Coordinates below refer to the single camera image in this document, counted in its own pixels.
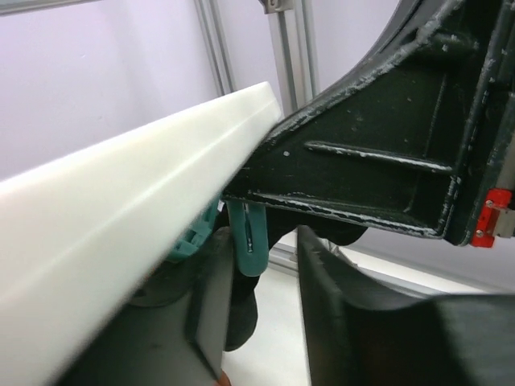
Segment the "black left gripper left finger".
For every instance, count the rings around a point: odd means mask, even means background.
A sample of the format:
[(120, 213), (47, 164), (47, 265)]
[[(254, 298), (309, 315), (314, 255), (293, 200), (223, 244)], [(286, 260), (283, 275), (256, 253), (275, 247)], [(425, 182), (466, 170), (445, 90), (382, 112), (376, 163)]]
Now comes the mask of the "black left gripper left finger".
[(58, 385), (214, 385), (233, 282), (228, 228), (182, 264), (164, 263)]

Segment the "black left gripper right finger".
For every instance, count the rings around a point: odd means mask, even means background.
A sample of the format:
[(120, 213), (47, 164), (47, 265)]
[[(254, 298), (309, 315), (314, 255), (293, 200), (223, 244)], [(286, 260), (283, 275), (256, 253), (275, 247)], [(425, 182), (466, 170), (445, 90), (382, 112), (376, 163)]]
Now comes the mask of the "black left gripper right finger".
[(299, 288), (314, 385), (511, 385), (514, 297), (416, 298), (298, 230)]

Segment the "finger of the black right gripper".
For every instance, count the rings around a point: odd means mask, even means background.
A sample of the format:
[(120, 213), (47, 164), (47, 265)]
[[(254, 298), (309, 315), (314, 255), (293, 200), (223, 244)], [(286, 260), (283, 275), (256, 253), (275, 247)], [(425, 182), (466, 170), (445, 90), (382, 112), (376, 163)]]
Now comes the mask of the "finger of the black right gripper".
[(446, 239), (490, 2), (401, 2), (364, 59), (277, 124), (225, 196)]

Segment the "black sock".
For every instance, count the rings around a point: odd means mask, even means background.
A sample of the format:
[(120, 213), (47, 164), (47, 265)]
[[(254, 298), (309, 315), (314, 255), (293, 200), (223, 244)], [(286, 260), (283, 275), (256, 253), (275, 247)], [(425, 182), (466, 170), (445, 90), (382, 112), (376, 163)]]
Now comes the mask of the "black sock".
[[(309, 224), (321, 239), (341, 246), (353, 244), (366, 231), (366, 227), (354, 224)], [(247, 277), (235, 265), (232, 293), (229, 305), (229, 322), (224, 351), (231, 352), (243, 346), (255, 332), (258, 322), (258, 306), (255, 288), (259, 276)]]

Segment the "white round clip hanger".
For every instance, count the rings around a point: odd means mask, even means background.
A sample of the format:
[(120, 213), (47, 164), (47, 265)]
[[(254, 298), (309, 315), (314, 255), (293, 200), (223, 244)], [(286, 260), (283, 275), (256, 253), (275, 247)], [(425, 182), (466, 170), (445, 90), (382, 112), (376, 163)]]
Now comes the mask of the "white round clip hanger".
[(280, 117), (262, 82), (2, 181), (2, 384), (55, 381)]

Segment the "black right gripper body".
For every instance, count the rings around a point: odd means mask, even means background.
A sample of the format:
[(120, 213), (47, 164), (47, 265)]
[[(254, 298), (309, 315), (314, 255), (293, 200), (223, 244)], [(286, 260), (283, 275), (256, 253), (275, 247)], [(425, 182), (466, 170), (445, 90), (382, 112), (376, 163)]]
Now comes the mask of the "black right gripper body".
[(471, 136), (446, 233), (454, 245), (479, 248), (514, 234), (514, 3), (489, 4), (496, 20), (467, 120)]

